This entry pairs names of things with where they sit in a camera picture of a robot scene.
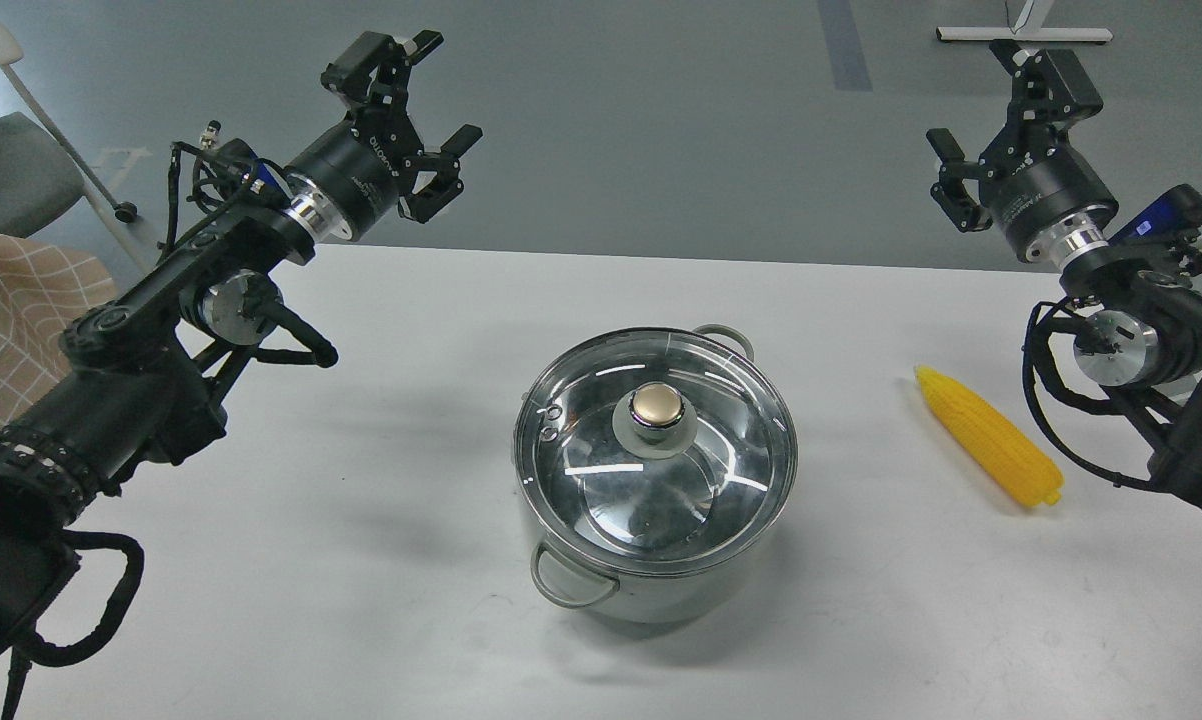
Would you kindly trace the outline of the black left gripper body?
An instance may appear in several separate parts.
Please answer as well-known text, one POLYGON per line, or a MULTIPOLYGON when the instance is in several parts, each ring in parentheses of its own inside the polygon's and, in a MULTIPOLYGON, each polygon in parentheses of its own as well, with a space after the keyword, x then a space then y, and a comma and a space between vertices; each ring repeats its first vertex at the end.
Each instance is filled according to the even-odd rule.
POLYGON ((391 212, 410 214, 424 145, 412 118, 350 113, 286 167, 287 218, 317 243, 362 240, 391 212))

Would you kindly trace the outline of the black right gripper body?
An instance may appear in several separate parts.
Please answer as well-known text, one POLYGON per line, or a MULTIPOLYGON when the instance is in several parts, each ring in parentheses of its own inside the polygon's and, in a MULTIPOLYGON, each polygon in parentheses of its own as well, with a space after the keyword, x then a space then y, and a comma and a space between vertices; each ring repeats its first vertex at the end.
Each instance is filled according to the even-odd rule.
POLYGON ((1107 184, 1069 135, 1027 145, 990 143, 981 154, 982 230, 994 228, 1030 263, 1039 233, 1077 213, 1103 230, 1119 209, 1107 184))

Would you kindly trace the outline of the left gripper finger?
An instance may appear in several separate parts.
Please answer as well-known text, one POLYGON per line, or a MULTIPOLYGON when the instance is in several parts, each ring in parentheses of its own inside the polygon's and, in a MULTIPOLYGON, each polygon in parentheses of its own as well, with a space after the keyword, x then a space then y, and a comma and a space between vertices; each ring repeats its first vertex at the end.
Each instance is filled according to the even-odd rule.
POLYGON ((417 224, 432 222, 464 191, 462 156, 483 138, 483 129, 464 124, 436 151, 419 149, 395 169, 397 212, 417 224))
POLYGON ((405 136, 415 132, 409 115, 407 85, 417 67, 442 44, 435 29, 423 29, 412 38, 399 40, 383 32, 362 32, 349 49, 321 73, 321 87, 345 106, 344 118, 326 135, 405 136))

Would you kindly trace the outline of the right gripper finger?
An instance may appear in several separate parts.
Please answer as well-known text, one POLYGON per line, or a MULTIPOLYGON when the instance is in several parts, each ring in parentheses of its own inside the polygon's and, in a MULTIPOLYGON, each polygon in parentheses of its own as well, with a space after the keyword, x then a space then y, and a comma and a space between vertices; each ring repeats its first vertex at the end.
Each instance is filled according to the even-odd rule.
POLYGON ((968 182, 977 182, 980 192, 1000 190, 1007 177, 1007 133, 1004 131, 990 141, 977 160, 966 159, 962 145, 948 127, 932 127, 927 142, 938 159, 938 175, 930 188, 932 200, 959 232, 988 231, 994 225, 1002 227, 990 200, 975 200, 966 188, 968 182))
POLYGON ((990 145, 1002 151, 1045 151, 1067 145, 1069 131, 1103 111, 1103 99, 1075 50, 1027 50, 1008 38, 990 54, 1011 76, 1005 123, 990 145))

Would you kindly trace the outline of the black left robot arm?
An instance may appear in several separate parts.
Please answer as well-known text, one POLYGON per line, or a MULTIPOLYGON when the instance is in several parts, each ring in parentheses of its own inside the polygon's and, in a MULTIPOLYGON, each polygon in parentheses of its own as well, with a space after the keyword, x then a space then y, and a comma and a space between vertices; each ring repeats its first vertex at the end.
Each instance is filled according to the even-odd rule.
POLYGON ((392 210, 436 218, 463 190, 465 124, 427 149, 409 115, 413 69, 442 44, 362 32, 323 70, 344 117, 290 163, 222 141, 171 145, 168 227, 157 264, 117 301, 69 325, 69 373, 0 429, 1 715, 35 666, 81 664, 115 638, 144 573, 139 542, 79 530, 144 462, 172 466, 225 438, 224 400, 252 363, 337 364, 335 346, 286 307, 270 272, 319 243, 357 242, 392 210))

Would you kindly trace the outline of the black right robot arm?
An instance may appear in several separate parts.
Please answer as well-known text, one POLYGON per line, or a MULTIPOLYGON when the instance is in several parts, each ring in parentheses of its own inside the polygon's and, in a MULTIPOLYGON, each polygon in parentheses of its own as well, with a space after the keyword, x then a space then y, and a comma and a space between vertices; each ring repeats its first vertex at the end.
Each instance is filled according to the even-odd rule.
POLYGON ((968 159, 948 129, 926 133, 939 161, 930 194, 962 232, 995 228, 1022 263, 1051 263, 1063 301, 1027 325, 1022 387, 1045 436, 1045 389, 1091 416, 1121 416, 1150 446, 1148 477, 1072 462, 1095 477, 1180 498, 1202 511, 1202 196, 1177 184, 1115 232, 1115 196, 1069 141, 1100 94, 1072 50, 990 41, 1011 77, 1005 123, 968 159))

